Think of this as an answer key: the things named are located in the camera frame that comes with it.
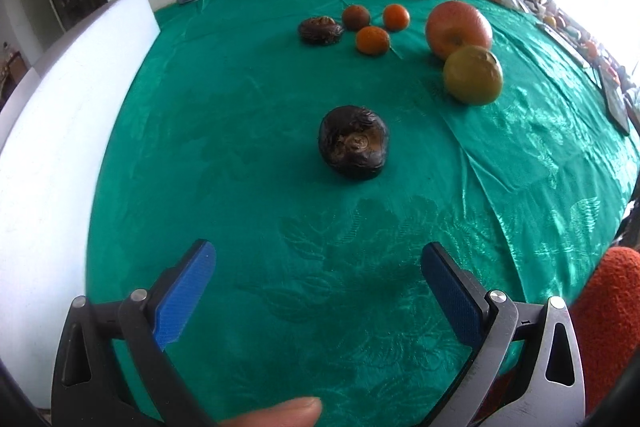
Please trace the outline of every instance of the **grapefruit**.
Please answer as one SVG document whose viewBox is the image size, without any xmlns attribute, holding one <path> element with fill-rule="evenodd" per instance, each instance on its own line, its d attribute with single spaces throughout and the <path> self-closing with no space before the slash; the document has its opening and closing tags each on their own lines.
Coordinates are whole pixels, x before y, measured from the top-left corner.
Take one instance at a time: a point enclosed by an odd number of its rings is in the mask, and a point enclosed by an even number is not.
<svg viewBox="0 0 640 427">
<path fill-rule="evenodd" d="M 492 52 L 480 46 L 464 46 L 444 64 L 444 85 L 463 103 L 486 105 L 502 92 L 502 67 Z"/>
<path fill-rule="evenodd" d="M 463 46 L 491 49 L 494 32 L 477 8 L 462 1 L 438 4 L 429 14 L 425 28 L 431 51 L 442 60 Z"/>
</svg>

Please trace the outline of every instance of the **white wall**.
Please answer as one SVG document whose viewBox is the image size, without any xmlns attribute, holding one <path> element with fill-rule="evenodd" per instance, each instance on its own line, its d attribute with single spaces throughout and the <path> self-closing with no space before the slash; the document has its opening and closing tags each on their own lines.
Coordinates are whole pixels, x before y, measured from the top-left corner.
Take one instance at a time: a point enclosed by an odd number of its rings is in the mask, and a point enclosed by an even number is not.
<svg viewBox="0 0 640 427">
<path fill-rule="evenodd" d="M 28 64 L 36 63 L 63 33 L 49 0 L 0 0 L 0 24 L 7 23 L 6 40 L 22 52 Z"/>
<path fill-rule="evenodd" d="M 2 46 L 3 42 L 8 42 L 19 51 L 22 50 L 15 36 L 14 28 L 11 26 L 11 21 L 4 7 L 4 3 L 0 0 L 0 46 Z"/>
</svg>

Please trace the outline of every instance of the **green tablecloth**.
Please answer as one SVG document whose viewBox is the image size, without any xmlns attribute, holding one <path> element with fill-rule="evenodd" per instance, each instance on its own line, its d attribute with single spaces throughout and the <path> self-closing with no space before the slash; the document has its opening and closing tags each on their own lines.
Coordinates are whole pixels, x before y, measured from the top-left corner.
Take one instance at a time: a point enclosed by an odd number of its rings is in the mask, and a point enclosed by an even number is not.
<svg viewBox="0 0 640 427">
<path fill-rule="evenodd" d="M 486 287 L 530 302 L 575 299 L 606 250 L 638 135 L 614 129 L 532 17 L 487 0 L 464 1 L 494 28 L 504 91 L 485 107 L 453 102 L 424 39 L 443 1 L 199 0 L 158 13 L 98 182 L 88 294 L 148 287 L 209 239 L 217 272 L 168 353 L 215 418 L 317 395 L 321 426 L 414 425 L 468 355 L 422 280 L 423 245 L 440 241 Z M 383 57 L 358 54 L 354 34 L 298 40 L 310 16 L 364 4 L 380 24 L 396 2 L 412 23 Z M 322 117 L 345 104 L 390 129 L 375 180 L 346 181 L 318 153 Z"/>
</svg>

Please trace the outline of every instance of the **tangerine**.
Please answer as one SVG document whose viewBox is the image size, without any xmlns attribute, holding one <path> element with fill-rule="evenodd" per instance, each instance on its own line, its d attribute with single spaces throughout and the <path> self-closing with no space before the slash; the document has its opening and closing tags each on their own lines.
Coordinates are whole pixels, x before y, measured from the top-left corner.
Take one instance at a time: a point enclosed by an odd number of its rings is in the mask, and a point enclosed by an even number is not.
<svg viewBox="0 0 640 427">
<path fill-rule="evenodd" d="M 391 47 L 391 38 L 382 28 L 366 26 L 356 33 L 356 48 L 360 53 L 377 57 Z"/>
<path fill-rule="evenodd" d="M 399 32 L 409 26 L 411 17 L 404 6 L 400 4 L 390 4 L 382 12 L 382 20 L 387 30 Z"/>
<path fill-rule="evenodd" d="M 584 47 L 587 48 L 587 51 L 589 52 L 589 58 L 596 58 L 600 54 L 598 47 L 593 41 L 586 41 L 584 43 Z"/>
</svg>

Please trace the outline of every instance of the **fingernail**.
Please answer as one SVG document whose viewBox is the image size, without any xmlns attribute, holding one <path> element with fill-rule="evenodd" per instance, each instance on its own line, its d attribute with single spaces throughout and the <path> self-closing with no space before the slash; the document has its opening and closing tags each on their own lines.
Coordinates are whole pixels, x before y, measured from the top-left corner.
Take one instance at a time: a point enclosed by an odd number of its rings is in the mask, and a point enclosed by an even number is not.
<svg viewBox="0 0 640 427">
<path fill-rule="evenodd" d="M 283 403 L 279 403 L 271 407 L 272 410 L 292 410 L 292 409 L 306 409 L 317 403 L 320 399 L 315 397 L 295 398 Z"/>
</svg>

